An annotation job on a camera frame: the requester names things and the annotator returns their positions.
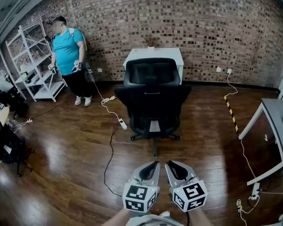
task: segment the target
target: yellow and black tape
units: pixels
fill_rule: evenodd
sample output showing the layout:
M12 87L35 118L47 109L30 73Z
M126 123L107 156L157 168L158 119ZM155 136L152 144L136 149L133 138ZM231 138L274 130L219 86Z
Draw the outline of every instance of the yellow and black tape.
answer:
M228 107L228 109L229 109L229 111L230 111L230 114L231 114L231 116L232 116L232 120L233 120L233 122L234 122L237 135L240 135L240 134L239 134L239 130L238 130L238 126L237 126L237 122L236 122L236 119L235 119L235 117L234 117L234 113L233 113L233 111L232 111L232 109L231 109L231 107L230 107L230 104L229 104L228 101L227 101L226 96L224 96L224 99L225 99L226 105L227 105L227 107Z

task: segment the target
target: baseboard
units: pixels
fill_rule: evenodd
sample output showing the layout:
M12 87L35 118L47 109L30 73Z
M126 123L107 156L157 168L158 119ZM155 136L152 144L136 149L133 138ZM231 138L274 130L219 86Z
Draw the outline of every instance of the baseboard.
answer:
M208 86L229 86L227 82L207 82L207 81L183 81L183 85L208 85ZM238 88L248 88L248 89L263 89L269 91L275 91L280 93L280 90L272 87L258 86L258 85L246 85L246 84L236 84L231 83L234 87Z
M97 81L96 83L101 85L119 85L119 84L123 84L124 81ZM229 86L227 82L207 82L207 81L183 81L183 85L208 85L208 86L226 86L226 87ZM262 89L262 90L269 90L280 93L279 89L272 87L236 84L236 83L231 83L231 85L238 88Z

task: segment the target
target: black chair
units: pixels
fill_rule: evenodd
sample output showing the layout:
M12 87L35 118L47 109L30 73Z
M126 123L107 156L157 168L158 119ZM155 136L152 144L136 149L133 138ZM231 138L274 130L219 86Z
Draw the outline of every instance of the black chair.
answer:
M127 107L130 127L135 132L130 139L153 139L153 156L157 156L158 138L180 140L173 132L180 125L181 106L190 92L188 85L116 89L115 95ZM158 121L160 131L150 131L152 121Z
M4 145L7 145L12 150L8 153ZM23 163L30 171L32 169L26 164L25 160L30 154L34 153L31 148L26 148L24 137L16 136L9 126L2 126L0 122L0 160L6 164L17 163L17 174L21 177L22 174L19 173L20 164Z
M24 101L24 98L21 97L15 87L10 89L8 93L0 90L0 103L4 104L5 107L9 106L10 111L15 111L15 114L20 117L24 117L28 111L28 105Z
M126 63L124 86L177 86L180 84L175 60L171 58L143 58Z

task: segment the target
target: white desk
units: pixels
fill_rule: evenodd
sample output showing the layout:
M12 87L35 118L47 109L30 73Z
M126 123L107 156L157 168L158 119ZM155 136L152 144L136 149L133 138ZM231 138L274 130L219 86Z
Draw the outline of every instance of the white desk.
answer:
M8 115L9 115L9 107L4 107L0 111L0 122L1 122L2 126L4 126L6 121L8 120Z
M275 140L279 148L281 162L268 170L267 172L263 173L262 175L254 178L253 180L247 182L247 186L254 184L269 175L275 173L279 169L283 167L283 100L278 99L262 99L262 103L260 104L259 108L257 109L254 116L251 118L243 132L239 135L239 139L242 140L244 136L248 133L250 128L254 125L258 117L261 113L264 112L268 122L273 130L275 135Z
M134 48L129 53L123 66L126 70L126 64L130 60L140 58L172 58L176 62L178 69L180 84L183 81L183 57L181 56L179 48L154 48L154 51L148 48Z

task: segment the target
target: gray table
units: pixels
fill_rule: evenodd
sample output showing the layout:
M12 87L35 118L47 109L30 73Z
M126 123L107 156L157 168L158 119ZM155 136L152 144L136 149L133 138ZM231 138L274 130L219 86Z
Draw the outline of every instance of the gray table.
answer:
M267 116L268 122L275 135L275 140L280 151L281 162L262 175L255 177L251 181L248 181L248 186L268 177L283 167L283 100L262 99L262 103L260 104L256 113L251 118L243 132L239 135L239 139L241 140L244 138L262 112L264 112Z

